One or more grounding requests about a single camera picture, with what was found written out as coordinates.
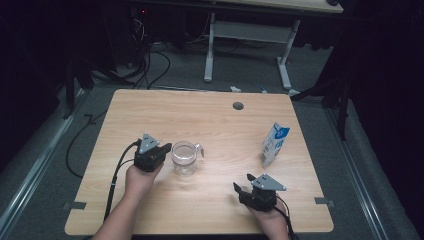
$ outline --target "human hand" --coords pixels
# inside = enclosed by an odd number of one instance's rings
[[[126,173],[124,197],[131,197],[141,201],[152,189],[155,178],[162,167],[163,163],[153,172],[144,172],[135,165],[131,165]]]
[[[281,211],[286,213],[286,209],[281,202],[277,199],[276,207]],[[273,209],[269,212],[256,211],[255,209],[249,208],[249,211],[255,216],[256,220],[259,222],[259,225],[265,235],[268,236],[270,240],[288,240],[288,230],[287,222],[284,217],[277,210]]]

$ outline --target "dark background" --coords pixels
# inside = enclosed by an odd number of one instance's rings
[[[341,73],[349,69],[346,65],[352,56],[359,55],[359,61],[354,61],[355,71],[348,74],[350,98],[381,166],[423,236],[418,224],[424,222],[424,184],[420,177],[424,170],[423,1],[341,3],[345,16],[372,18],[375,22],[342,31],[337,24],[305,20],[294,45],[308,43],[316,49],[335,46],[318,85],[346,76]],[[148,10],[154,19],[146,29],[154,38],[179,48],[189,40],[186,33],[201,33],[207,19],[206,13]],[[136,46],[128,19],[127,7],[110,2],[0,3],[1,170],[56,108],[56,94],[66,81],[71,58],[83,58],[110,70],[132,61]]]

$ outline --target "hole in table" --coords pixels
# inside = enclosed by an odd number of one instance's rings
[[[236,110],[242,110],[244,108],[244,105],[241,102],[235,102],[233,103],[233,108]]]

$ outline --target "table top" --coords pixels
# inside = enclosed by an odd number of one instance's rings
[[[234,102],[244,105],[233,108]],[[275,122],[290,132],[275,161],[263,168],[262,142]],[[76,202],[65,226],[70,235],[94,234],[103,222],[110,182],[125,148],[143,133],[161,142],[200,143],[205,156],[191,176],[178,176],[168,153],[140,209],[134,234],[255,234],[254,217],[238,202],[233,182],[251,190],[246,174],[267,173],[287,187],[278,192],[290,208],[295,232],[329,232],[327,205],[290,98],[284,94],[118,90],[115,92]],[[132,159],[136,148],[125,159]],[[124,165],[112,207],[124,193]]]
[[[340,4],[331,6],[326,0],[217,0],[236,4],[259,5],[264,7],[288,8],[302,11],[342,13]]]

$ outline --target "white carton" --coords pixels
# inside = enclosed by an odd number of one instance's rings
[[[289,127],[282,127],[278,123],[274,123],[262,144],[261,160],[263,167],[269,166],[274,161],[275,156],[280,152],[286,140],[289,130]]]

